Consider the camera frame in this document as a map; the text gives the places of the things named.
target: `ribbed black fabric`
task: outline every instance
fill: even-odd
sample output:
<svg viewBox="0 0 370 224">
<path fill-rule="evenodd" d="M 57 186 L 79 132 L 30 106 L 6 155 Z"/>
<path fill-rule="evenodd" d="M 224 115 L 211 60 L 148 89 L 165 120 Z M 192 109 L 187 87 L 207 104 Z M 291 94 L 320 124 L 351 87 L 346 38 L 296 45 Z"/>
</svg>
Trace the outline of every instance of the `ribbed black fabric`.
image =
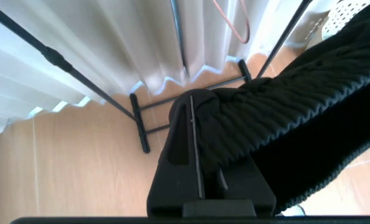
<svg viewBox="0 0 370 224">
<path fill-rule="evenodd" d="M 324 187 L 369 148 L 370 6 L 356 18 L 276 78 L 184 94 L 196 101 L 206 174 L 251 154 L 280 212 Z"/>
</svg>

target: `pink cable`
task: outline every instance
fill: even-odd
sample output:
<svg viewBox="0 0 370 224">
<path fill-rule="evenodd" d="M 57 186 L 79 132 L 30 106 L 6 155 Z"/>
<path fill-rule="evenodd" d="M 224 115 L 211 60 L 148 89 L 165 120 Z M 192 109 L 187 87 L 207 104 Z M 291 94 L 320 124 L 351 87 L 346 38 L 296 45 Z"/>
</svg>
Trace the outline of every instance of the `pink cable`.
<svg viewBox="0 0 370 224">
<path fill-rule="evenodd" d="M 245 14 L 245 18 L 246 18 L 246 29 L 247 29 L 247 35 L 246 35 L 246 39 L 242 39 L 242 37 L 239 35 L 239 33 L 236 31 L 234 25 L 232 25 L 232 23 L 229 21 L 228 17 L 225 15 L 225 13 L 223 12 L 223 10 L 221 9 L 220 5 L 217 3 L 216 0 L 213 0 L 214 4 L 216 5 L 217 9 L 220 11 L 222 17 L 225 19 L 225 21 L 227 22 L 229 28 L 234 32 L 234 34 L 236 35 L 236 37 L 243 43 L 243 44 L 247 44 L 247 42 L 250 40 L 250 24 L 249 24 L 249 17 L 247 16 L 247 11 L 246 11 L 246 5 L 245 5 L 245 2 L 244 0 L 240 0 L 240 3 L 242 3 L 242 8 L 243 8 L 243 13 Z"/>
</svg>

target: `garment rack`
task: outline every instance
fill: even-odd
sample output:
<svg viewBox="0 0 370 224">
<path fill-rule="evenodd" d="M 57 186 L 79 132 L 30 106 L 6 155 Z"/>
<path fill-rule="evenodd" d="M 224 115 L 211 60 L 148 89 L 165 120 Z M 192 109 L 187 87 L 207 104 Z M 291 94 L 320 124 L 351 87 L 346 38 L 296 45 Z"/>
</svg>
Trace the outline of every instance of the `garment rack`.
<svg viewBox="0 0 370 224">
<path fill-rule="evenodd" d="M 283 45 L 283 43 L 286 41 L 287 37 L 289 36 L 290 32 L 293 30 L 294 26 L 300 19 L 301 15 L 304 13 L 305 9 L 307 9 L 308 5 L 312 2 L 312 0 L 302 0 L 299 7 L 297 8 L 296 12 L 294 13 L 293 17 L 290 19 L 290 22 L 286 26 L 285 30 L 283 31 L 282 35 L 278 39 L 277 43 L 275 44 L 274 48 L 272 49 L 270 55 L 267 57 L 267 60 L 263 64 L 261 70 L 257 74 L 257 78 L 260 78 L 268 66 L 270 65 L 273 58 L 278 53 L 280 47 Z M 13 21 L 10 17 L 8 17 L 5 13 L 3 13 L 0 10 L 0 23 L 7 27 L 9 30 L 11 30 L 13 33 L 18 35 L 21 39 L 26 41 L 28 44 L 32 45 L 35 49 L 37 49 L 51 64 L 61 68 L 63 71 L 69 73 L 71 76 L 73 76 L 75 79 L 77 79 L 79 82 L 87 86 L 89 89 L 94 91 L 96 94 L 101 96 L 103 99 L 105 99 L 107 102 L 112 104 L 115 108 L 126 114 L 129 118 L 135 121 L 137 127 L 138 127 L 138 133 L 140 135 L 140 141 L 142 145 L 142 150 L 145 153 L 150 152 L 150 147 L 148 143 L 148 134 L 155 133 L 157 131 L 169 128 L 170 125 L 164 125 L 160 126 L 154 129 L 145 130 L 145 126 L 142 120 L 141 112 L 143 110 L 147 110 L 150 108 L 153 108 L 155 106 L 159 106 L 165 103 L 168 103 L 170 101 L 173 101 L 177 98 L 172 97 L 168 98 L 159 102 L 155 102 L 146 106 L 140 106 L 138 104 L 138 99 L 135 94 L 130 94 L 130 100 L 131 105 L 133 109 L 133 114 L 129 112 L 126 108 L 124 108 L 121 104 L 117 103 L 112 97 L 110 97 L 107 93 L 105 93 L 103 90 L 101 90 L 99 87 L 97 87 L 94 83 L 92 83 L 87 77 L 82 75 L 77 69 L 75 69 L 66 59 L 64 59 L 63 55 L 61 55 L 58 51 L 45 46 L 42 42 L 37 40 L 33 35 L 28 33 L 23 27 L 21 27 L 18 23 Z M 246 82 L 250 82 L 252 80 L 252 76 L 247 70 L 246 63 L 244 60 L 240 60 L 238 63 L 238 66 L 240 68 L 240 72 L 242 74 L 241 77 L 233 78 L 231 80 L 227 80 L 212 86 L 206 87 L 207 89 L 211 90 L 213 88 L 217 88 L 226 84 L 230 84 L 239 80 L 245 80 Z"/>
</svg>

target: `tile floor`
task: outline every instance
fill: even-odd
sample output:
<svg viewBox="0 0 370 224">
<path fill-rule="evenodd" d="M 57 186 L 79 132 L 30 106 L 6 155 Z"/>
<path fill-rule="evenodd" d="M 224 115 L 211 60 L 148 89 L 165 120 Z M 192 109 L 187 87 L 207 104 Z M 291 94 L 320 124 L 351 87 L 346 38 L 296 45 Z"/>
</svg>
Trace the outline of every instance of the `tile floor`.
<svg viewBox="0 0 370 224">
<path fill-rule="evenodd" d="M 293 49 L 281 49 L 264 76 L 274 77 L 296 56 Z M 247 62 L 252 75 L 265 59 L 256 54 Z M 235 63 L 227 63 L 222 74 L 204 72 L 185 87 L 168 82 L 160 95 L 144 87 L 136 94 L 140 105 L 146 105 L 239 74 Z M 114 98 L 131 109 L 127 96 Z M 167 124 L 170 107 L 143 111 L 146 129 Z M 167 129 L 150 134 L 151 153 L 144 154 L 135 123 L 111 105 L 96 102 L 9 125 L 0 134 L 0 223 L 24 216 L 145 216 L 167 134 Z M 370 150 L 302 205 L 309 215 L 370 214 Z"/>
</svg>

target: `pleated curtain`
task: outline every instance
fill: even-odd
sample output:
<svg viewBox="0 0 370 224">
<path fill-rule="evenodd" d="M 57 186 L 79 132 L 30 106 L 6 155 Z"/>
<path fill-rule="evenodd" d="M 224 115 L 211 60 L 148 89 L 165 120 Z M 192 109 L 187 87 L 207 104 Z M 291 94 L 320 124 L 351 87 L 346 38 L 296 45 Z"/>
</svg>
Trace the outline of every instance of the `pleated curtain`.
<svg viewBox="0 0 370 224">
<path fill-rule="evenodd" d="M 240 2 L 217 1 L 239 34 L 246 34 Z M 168 80 L 193 82 L 201 69 L 226 60 L 268 54 L 301 0 L 245 0 L 250 41 L 242 44 L 211 0 L 0 0 L 0 10 L 60 52 L 108 94 Z M 307 44 L 332 0 L 314 0 L 286 44 Z M 41 110 L 83 106 L 101 98 L 51 65 L 0 24 L 0 132 L 8 122 Z"/>
</svg>

